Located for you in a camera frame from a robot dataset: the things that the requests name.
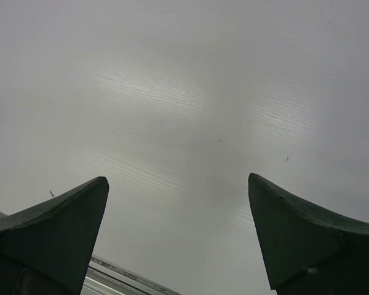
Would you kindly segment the aluminium table frame rail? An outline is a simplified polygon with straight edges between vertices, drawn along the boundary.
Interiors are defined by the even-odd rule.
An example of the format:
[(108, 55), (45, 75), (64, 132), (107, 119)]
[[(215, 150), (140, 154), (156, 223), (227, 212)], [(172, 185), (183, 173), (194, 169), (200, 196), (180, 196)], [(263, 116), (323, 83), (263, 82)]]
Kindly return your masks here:
[[(7, 216), (0, 212), (0, 218)], [(81, 293), (174, 294), (174, 291), (92, 255)]]

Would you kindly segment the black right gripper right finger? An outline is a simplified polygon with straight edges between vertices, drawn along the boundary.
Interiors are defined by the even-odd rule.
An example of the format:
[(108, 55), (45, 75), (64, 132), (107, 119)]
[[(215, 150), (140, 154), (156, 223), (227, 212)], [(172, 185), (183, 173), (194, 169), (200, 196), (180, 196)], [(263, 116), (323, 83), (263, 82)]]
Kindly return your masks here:
[(270, 288), (277, 294), (369, 294), (369, 223), (252, 173), (248, 199)]

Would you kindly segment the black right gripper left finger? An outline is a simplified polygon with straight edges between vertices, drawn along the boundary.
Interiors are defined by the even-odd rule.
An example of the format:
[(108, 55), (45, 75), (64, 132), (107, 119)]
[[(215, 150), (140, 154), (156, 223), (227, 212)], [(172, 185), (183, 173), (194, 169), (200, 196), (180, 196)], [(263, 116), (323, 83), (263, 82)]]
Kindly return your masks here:
[(99, 176), (0, 218), (0, 294), (80, 294), (108, 199)]

